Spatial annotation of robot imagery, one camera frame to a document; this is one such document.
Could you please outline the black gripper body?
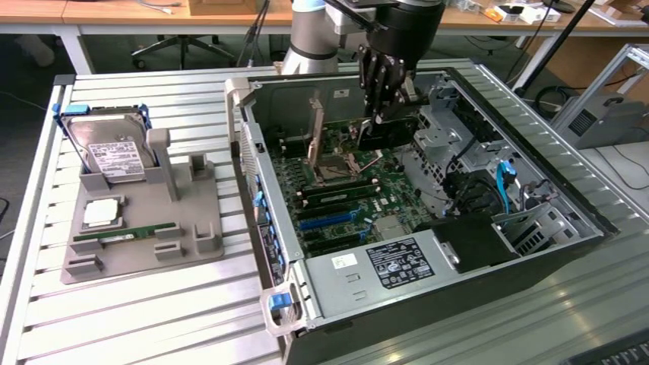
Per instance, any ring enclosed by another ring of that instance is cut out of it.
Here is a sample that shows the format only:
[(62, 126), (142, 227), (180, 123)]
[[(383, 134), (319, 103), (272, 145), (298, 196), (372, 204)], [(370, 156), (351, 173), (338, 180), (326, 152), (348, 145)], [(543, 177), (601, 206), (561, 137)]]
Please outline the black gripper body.
[(367, 35), (370, 47), (403, 60), (415, 70), (431, 45), (442, 22), (445, 1), (398, 1), (376, 10), (376, 30)]

